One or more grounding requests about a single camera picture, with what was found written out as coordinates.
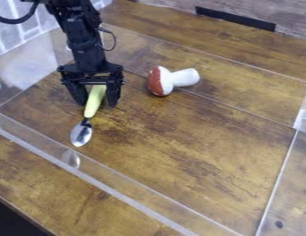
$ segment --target wooden table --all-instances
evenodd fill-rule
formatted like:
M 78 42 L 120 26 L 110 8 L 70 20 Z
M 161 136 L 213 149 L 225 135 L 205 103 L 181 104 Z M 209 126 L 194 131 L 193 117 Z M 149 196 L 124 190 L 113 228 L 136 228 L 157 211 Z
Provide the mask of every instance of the wooden table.
M 128 84 L 118 108 L 93 119 L 94 138 L 80 151 L 254 235 L 306 95 L 306 41 L 122 0 L 104 16 L 121 39 L 108 56 L 126 66 Z M 202 83 L 158 99 L 146 89 L 154 65 L 194 66 Z M 57 73 L 0 113 L 72 147 L 82 109 Z M 0 199 L 58 235 L 177 234 L 4 137 Z

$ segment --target black cable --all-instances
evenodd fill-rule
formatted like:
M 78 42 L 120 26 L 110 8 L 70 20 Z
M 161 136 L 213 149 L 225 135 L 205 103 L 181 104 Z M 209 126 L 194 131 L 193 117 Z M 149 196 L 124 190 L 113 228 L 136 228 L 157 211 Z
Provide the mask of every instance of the black cable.
M 105 28 L 102 28 L 102 27 L 100 27 L 98 30 L 100 30 L 101 32 L 104 32 L 104 33 L 109 33 L 109 34 L 113 35 L 114 46 L 113 46 L 112 49 L 106 49 L 106 48 L 104 47 L 104 45 L 102 45 L 101 43 L 98 43 L 98 46 L 100 46 L 105 51 L 113 51 L 113 50 L 116 49 L 117 45 L 118 45 L 118 38 L 117 38 L 117 35 L 116 35 L 110 30 L 108 30 L 108 29 L 105 29 Z
M 17 24 L 22 24 L 24 22 L 26 22 L 36 14 L 36 11 L 38 9 L 41 0 L 36 0 L 34 4 L 30 8 L 29 13 L 22 17 L 22 18 L 4 18 L 0 17 L 0 22 L 5 24 L 10 24 L 10 25 L 17 25 Z

